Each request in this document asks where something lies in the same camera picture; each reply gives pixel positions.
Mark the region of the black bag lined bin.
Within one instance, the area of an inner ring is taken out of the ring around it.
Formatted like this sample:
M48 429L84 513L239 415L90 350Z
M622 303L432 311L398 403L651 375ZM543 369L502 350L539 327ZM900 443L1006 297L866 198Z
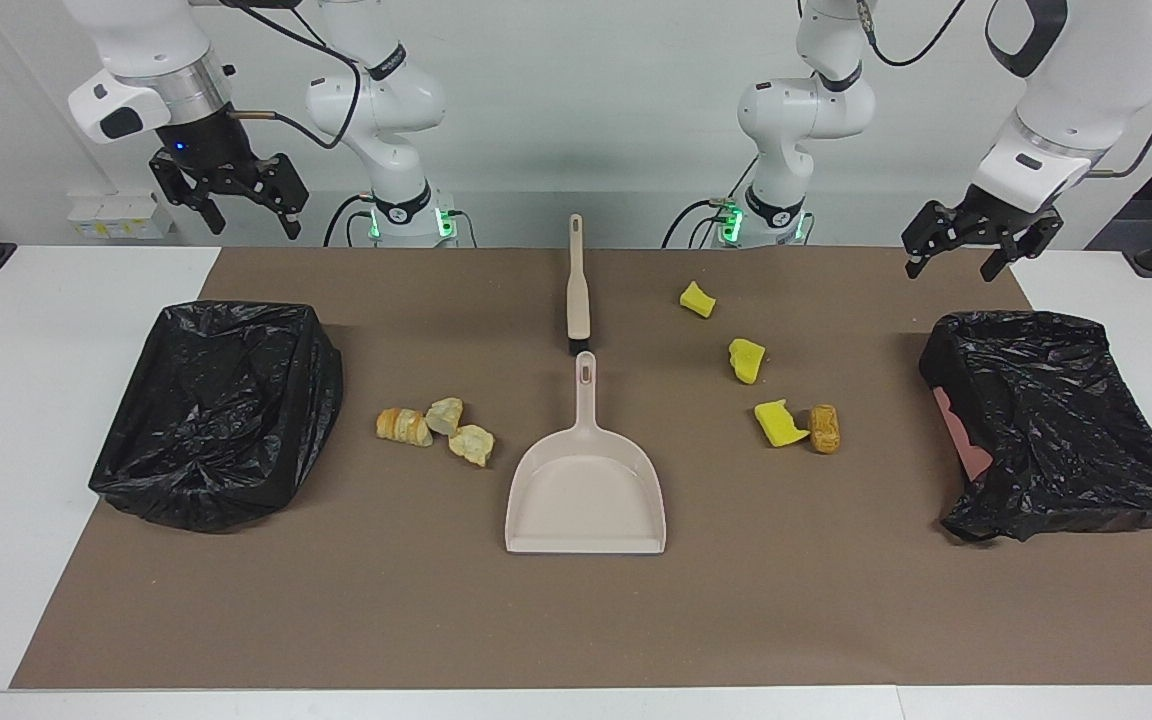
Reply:
M197 300L152 323L88 487L220 533L283 510L338 423L342 356L314 306Z

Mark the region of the white wall socket box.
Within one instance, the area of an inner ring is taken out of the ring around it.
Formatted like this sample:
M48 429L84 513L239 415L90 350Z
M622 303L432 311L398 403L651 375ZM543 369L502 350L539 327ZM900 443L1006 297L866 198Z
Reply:
M156 194L71 196L67 222L84 240L159 241L175 229Z

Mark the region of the orange croissant piece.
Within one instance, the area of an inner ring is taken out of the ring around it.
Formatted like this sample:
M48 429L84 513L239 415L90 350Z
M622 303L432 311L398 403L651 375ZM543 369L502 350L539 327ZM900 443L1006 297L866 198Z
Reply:
M433 446L433 432L425 414L408 407L388 407L376 418L376 437L415 447Z

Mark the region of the brown table mat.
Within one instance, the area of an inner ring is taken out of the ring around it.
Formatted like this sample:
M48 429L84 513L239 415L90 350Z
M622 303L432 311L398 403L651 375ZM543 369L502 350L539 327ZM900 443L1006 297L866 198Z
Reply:
M573 420L558 250L228 249L205 300L314 306L344 361L338 424L291 505L196 535L100 503L15 688L1152 684L1152 530L961 544L956 448L922 379L942 314L1020 309L958 250L594 250L596 411L660 475L659 556L513 555L509 479ZM680 306L691 281L708 319ZM763 344L758 381L728 344ZM449 437L376 437L462 397ZM773 448L838 409L841 447Z

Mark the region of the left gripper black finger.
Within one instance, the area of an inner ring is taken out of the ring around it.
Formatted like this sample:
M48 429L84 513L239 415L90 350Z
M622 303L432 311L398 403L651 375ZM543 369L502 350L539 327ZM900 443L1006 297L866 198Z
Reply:
M1028 225L1023 232L1010 232L1006 225L987 227L984 245L995 247L995 250L980 265L983 281L995 281L1002 270L1011 263L1037 259L1062 227L1064 219L1060 214L1039 214L1036 222Z
M918 214L910 220L905 232L901 233L902 247L905 249L905 275L911 281L918 278L925 263L940 253L940 247L950 234L950 210L941 202L925 202Z

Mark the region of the beige brush with black bristles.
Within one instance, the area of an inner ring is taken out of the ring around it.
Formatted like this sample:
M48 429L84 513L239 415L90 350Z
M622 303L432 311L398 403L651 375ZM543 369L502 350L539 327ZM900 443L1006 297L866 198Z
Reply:
M582 217L570 217L570 270L566 286L566 328L568 347L573 357L588 351L591 329L591 311L588 279L584 268L584 223Z

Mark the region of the loose black trash bag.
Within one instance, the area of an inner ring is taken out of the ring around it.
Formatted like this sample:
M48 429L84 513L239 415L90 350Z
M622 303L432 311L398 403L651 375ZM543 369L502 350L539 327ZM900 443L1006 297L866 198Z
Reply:
M986 465L941 525L960 541L1152 529L1152 429L1105 327L1049 311L938 319L918 363Z

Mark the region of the beige plastic dustpan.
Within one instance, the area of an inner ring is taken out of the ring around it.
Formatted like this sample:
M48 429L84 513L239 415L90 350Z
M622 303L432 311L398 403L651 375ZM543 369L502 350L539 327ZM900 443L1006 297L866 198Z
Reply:
M544 435L511 475L503 539L509 553L664 555L667 520L652 460L596 420L596 355L573 361L570 429Z

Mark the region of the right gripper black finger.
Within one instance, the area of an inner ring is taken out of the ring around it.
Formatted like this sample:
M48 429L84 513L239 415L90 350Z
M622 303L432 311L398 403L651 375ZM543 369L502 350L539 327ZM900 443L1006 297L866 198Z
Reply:
M215 236L219 236L227 227L227 220L218 209L215 200L211 199L211 188L205 179L196 184L189 184L185 179L166 179L164 194L169 204L185 206L200 215L209 232Z
M306 185L291 158L285 152L278 152L268 159L255 162L257 182L255 195L257 204L273 211L282 225L285 237L296 241L302 232L300 214L305 209L308 197Z

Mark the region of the pink plastic bin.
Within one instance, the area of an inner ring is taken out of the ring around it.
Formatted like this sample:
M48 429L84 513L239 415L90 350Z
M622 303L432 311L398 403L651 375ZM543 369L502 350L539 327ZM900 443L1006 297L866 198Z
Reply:
M954 442L967 479L969 482L980 480L993 464L992 455L970 438L963 419L952 409L952 400L948 397L945 388L941 386L933 387L932 395L937 406L940 407L946 429L950 433L952 442Z

